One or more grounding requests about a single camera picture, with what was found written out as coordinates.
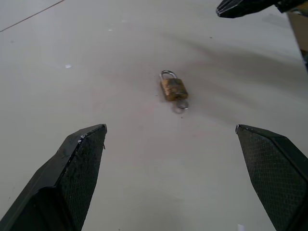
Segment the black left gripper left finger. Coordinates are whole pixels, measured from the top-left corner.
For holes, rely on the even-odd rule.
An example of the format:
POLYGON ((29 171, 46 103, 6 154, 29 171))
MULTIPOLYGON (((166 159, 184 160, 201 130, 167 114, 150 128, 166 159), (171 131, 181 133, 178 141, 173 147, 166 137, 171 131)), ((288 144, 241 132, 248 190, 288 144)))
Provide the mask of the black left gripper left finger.
POLYGON ((2 231, 80 231, 96 187, 107 126, 69 135, 0 221, 2 231))

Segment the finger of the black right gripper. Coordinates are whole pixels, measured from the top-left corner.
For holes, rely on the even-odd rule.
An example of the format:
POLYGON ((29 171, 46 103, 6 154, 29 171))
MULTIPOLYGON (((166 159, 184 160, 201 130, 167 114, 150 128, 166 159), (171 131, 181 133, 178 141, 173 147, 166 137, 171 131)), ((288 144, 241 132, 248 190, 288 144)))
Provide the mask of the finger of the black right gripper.
POLYGON ((216 14, 222 18, 238 18, 260 12, 279 0, 223 0, 216 8, 216 14))

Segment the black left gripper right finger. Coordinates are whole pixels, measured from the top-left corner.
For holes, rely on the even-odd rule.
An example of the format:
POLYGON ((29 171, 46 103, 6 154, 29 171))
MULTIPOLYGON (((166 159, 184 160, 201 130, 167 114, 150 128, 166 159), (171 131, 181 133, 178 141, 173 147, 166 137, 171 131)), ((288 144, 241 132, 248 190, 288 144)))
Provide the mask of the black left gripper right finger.
POLYGON ((277 231, 308 229, 308 159, 286 137, 237 125, 252 186, 277 231))

